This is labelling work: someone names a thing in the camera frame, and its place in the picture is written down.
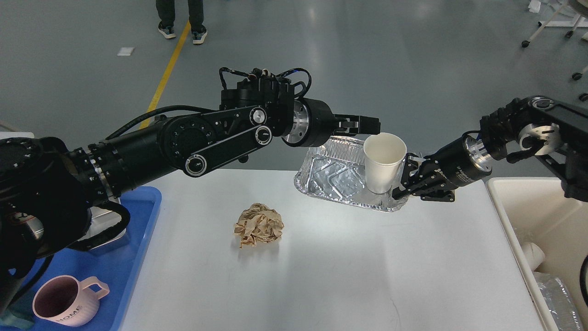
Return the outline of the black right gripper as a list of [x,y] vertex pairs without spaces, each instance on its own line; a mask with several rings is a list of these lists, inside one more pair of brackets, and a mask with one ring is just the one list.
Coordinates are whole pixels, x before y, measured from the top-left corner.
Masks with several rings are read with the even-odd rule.
[[[442,180],[420,182],[420,166],[429,160]],[[400,184],[393,189],[393,199],[408,195],[422,201],[454,202],[454,191],[481,180],[492,173],[491,157],[481,141],[461,136],[432,154],[406,153]]]

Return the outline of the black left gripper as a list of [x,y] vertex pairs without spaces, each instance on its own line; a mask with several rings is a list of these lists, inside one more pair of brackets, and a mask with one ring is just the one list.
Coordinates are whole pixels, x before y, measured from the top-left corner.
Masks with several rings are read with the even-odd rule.
[[301,98],[294,101],[293,124],[282,140],[290,147],[319,147],[334,134],[354,137],[381,133],[378,118],[334,114],[323,101]]

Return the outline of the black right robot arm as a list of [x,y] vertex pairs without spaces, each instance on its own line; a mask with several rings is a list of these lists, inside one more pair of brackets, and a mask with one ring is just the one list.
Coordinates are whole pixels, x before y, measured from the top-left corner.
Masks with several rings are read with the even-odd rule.
[[407,196],[452,202],[454,191],[492,173],[493,161],[535,157],[561,183],[564,196],[586,202],[587,111],[546,96],[515,98],[437,152],[417,160],[407,153],[395,200]]

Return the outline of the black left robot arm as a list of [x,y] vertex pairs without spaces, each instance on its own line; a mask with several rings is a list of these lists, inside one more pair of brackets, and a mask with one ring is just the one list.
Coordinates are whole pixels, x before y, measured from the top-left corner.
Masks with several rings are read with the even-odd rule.
[[70,248],[88,251],[121,233],[130,212],[114,198],[174,171],[197,178],[281,138],[319,147],[332,136],[380,133],[379,119],[334,114],[306,98],[307,82],[290,76],[219,69],[219,109],[172,105],[149,111],[86,148],[56,137],[1,140],[1,311],[42,275],[23,285],[36,260]]

